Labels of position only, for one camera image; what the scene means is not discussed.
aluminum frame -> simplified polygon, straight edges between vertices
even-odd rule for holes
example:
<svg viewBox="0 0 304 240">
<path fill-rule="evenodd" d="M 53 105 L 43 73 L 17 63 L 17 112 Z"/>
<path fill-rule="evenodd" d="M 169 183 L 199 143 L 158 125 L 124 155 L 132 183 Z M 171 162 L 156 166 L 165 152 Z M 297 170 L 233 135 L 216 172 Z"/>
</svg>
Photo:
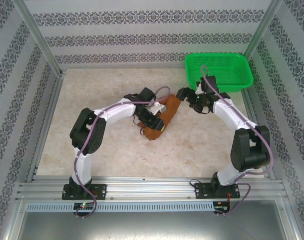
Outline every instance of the aluminum frame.
<svg viewBox="0 0 304 240">
<path fill-rule="evenodd" d="M 58 97 L 59 97 L 59 94 L 61 92 L 61 88 L 62 88 L 62 85 L 63 85 L 63 80 L 64 80 L 63 76 L 58 76 L 57 77 L 57 80 L 56 80 L 56 83 L 55 83 L 55 86 L 54 86 L 54 94 L 53 94 L 52 99 L 50 100 L 51 102 L 50 102 L 50 105 L 49 105 L 49 110 L 48 110 L 48 113 L 45 117 L 44 127 L 41 130 L 40 141 L 39 141 L 39 144 L 37 145 L 37 148 L 35 150 L 35 155 L 34 155 L 34 159 L 33 159 L 32 164 L 31 164 L 31 169 L 30 169 L 30 172 L 28 173 L 28 176 L 27 176 L 27 182 L 32 181 L 33 176 L 36 174 L 37 167 L 40 163 L 42 153 L 43 153 L 43 149 L 44 149 L 44 146 L 45 146 L 45 141 L 46 141 L 46 138 L 47 138 L 47 134 L 48 134 L 48 131 L 49 131 L 50 126 L 51 126 L 51 122 L 52 122 L 52 119 L 53 119 L 53 115 L 54 115 L 54 111 L 55 111 L 56 104 L 57 104 L 57 101 L 58 101 Z"/>
<path fill-rule="evenodd" d="M 259 26 L 257 27 L 250 43 L 248 44 L 245 52 L 244 57 L 249 61 L 256 50 L 256 47 L 260 40 L 262 39 L 268 25 L 270 24 L 271 20 L 273 19 L 276 11 L 281 6 L 283 0 L 271 0 Z"/>
<path fill-rule="evenodd" d="M 3 240 L 16 240 L 29 203 L 54 203 L 59 205 L 65 201 L 61 199 L 63 185 L 68 183 L 69 176 L 35 176 L 32 182 L 20 184 L 13 212 Z M 189 184 L 190 178 L 177 177 L 93 177 L 93 183 L 108 185 L 106 200 L 100 203 L 137 203 L 137 202 L 185 202 L 197 203 L 204 201 L 225 201 L 226 199 L 196 199 L 194 188 Z M 209 178 L 199 178 L 202 182 L 209 182 Z M 252 190 L 245 201 L 272 200 L 275 201 L 284 232 L 288 240 L 301 240 L 298 225 L 282 180 L 268 178 L 244 178 L 240 183 L 250 183 Z M 247 187 L 240 185 L 241 197 Z"/>
<path fill-rule="evenodd" d="M 25 24 L 27 25 L 28 29 L 30 30 L 34 40 L 38 44 L 39 48 L 41 49 L 42 53 L 44 54 L 47 62 L 50 64 L 52 70 L 55 72 L 56 76 L 59 76 L 62 72 L 54 54 L 52 53 L 49 45 L 47 44 L 45 37 L 43 36 L 40 28 L 35 22 L 31 12 L 29 11 L 28 7 L 24 0 L 13 0 L 13 4 L 15 5 L 16 9 L 20 13 L 21 17 L 23 18 Z"/>
</svg>

patterned wallpaper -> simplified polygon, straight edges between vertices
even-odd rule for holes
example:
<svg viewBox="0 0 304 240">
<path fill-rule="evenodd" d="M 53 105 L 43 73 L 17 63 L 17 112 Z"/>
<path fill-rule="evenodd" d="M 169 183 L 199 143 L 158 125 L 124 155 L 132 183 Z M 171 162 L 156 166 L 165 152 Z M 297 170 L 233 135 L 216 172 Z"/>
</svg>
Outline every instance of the patterned wallpaper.
<svg viewBox="0 0 304 240">
<path fill-rule="evenodd" d="M 278 9 L 250 61 L 256 118 L 271 130 L 276 162 L 304 239 L 304 0 Z"/>
<path fill-rule="evenodd" d="M 0 236 L 26 181 L 56 76 L 10 0 L 0 0 Z"/>
<path fill-rule="evenodd" d="M 243 53 L 269 3 L 270 0 L 231 0 L 224 4 L 212 0 L 26 1 L 63 69 L 124 63 L 130 67 L 152 66 L 164 62 L 182 67 L 189 53 Z"/>
</svg>

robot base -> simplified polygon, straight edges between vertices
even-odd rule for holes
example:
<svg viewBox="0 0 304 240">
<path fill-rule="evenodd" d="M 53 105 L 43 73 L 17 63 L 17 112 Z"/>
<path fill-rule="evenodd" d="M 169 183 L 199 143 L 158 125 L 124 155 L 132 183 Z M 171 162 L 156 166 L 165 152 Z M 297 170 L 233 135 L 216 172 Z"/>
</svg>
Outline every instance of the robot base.
<svg viewBox="0 0 304 240">
<path fill-rule="evenodd" d="M 105 200 L 106 184 L 92 184 L 92 180 L 88 182 L 85 187 L 93 193 L 97 200 Z M 69 184 L 65 184 L 62 193 L 62 200 L 92 200 L 80 185 L 73 181 L 72 177 L 69 179 Z"/>
<path fill-rule="evenodd" d="M 228 194 L 230 194 L 231 199 L 241 197 L 237 184 L 220 185 L 217 172 L 214 173 L 211 182 L 195 183 L 194 188 L 196 199 L 225 199 L 228 198 Z"/>
</svg>

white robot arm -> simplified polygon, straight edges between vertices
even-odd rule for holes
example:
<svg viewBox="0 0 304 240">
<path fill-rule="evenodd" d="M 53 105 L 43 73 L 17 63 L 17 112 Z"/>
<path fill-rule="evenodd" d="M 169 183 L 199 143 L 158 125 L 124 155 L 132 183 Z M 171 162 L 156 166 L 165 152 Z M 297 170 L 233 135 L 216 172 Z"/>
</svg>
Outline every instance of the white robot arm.
<svg viewBox="0 0 304 240">
<path fill-rule="evenodd" d="M 148 109 L 146 108 L 145 104 L 136 104 L 137 102 L 149 102 L 152 99 L 155 99 L 155 97 L 155 94 L 150 89 L 144 88 L 140 94 L 128 94 L 124 96 L 124 98 L 122 98 L 119 102 L 117 102 L 133 103 L 120 104 L 113 108 L 110 108 L 110 106 L 108 106 L 94 111 L 88 108 L 82 110 L 70 133 L 72 145 L 74 146 L 75 157 L 82 149 L 89 134 L 89 129 L 87 126 L 92 125 L 94 119 L 100 113 L 103 112 L 103 114 L 100 115 L 95 126 L 92 126 L 94 128 L 93 133 L 86 148 L 79 155 L 78 161 L 76 163 L 76 171 L 81 184 L 86 185 L 91 181 L 92 154 L 100 147 L 106 126 L 112 125 L 124 117 L 136 115 L 138 119 L 144 123 L 144 125 L 150 127 L 151 129 L 159 131 L 163 129 L 164 123 L 158 116 L 156 116 L 156 113 L 163 112 L 166 109 L 164 105 L 158 103 Z M 77 180 L 75 173 L 73 173 L 71 178 L 73 184 L 79 185 L 79 181 Z"/>
<path fill-rule="evenodd" d="M 207 79 L 218 91 L 215 77 L 208 76 Z M 235 133 L 231 150 L 231 163 L 213 175 L 212 181 L 215 182 L 214 185 L 216 186 L 214 188 L 233 185 L 235 184 L 235 179 L 240 175 L 266 166 L 270 162 L 267 148 L 246 123 L 253 126 L 269 144 L 268 128 L 258 126 L 250 121 L 235 107 L 233 101 L 225 92 L 220 94 L 230 105 L 227 105 L 214 94 L 204 79 L 201 78 L 196 91 L 185 87 L 180 89 L 176 95 L 181 101 L 187 98 L 190 107 L 200 114 L 207 114 L 202 111 L 204 107 L 208 107 L 208 113 L 212 112 L 217 115 Z M 234 110 L 238 111 L 246 119 L 246 123 L 241 120 Z M 254 146 L 250 146 L 251 141 L 255 143 Z"/>
</svg>

brown fabric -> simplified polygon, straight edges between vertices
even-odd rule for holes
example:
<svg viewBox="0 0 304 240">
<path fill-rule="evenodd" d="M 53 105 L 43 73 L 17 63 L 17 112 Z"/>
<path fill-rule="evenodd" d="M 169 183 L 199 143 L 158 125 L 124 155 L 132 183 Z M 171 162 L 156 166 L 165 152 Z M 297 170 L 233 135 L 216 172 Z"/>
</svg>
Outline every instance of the brown fabric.
<svg viewBox="0 0 304 240">
<path fill-rule="evenodd" d="M 179 105 L 181 104 L 181 101 L 175 97 L 175 95 L 170 94 L 164 101 L 161 101 L 160 104 L 164 104 L 166 106 L 165 112 L 157 113 L 157 116 L 159 116 L 160 119 L 164 122 L 164 131 L 175 115 Z M 146 136 L 150 141 L 155 140 L 163 133 L 163 131 L 157 131 L 146 127 L 142 122 L 139 122 L 138 125 L 144 129 L 143 135 Z"/>
</svg>

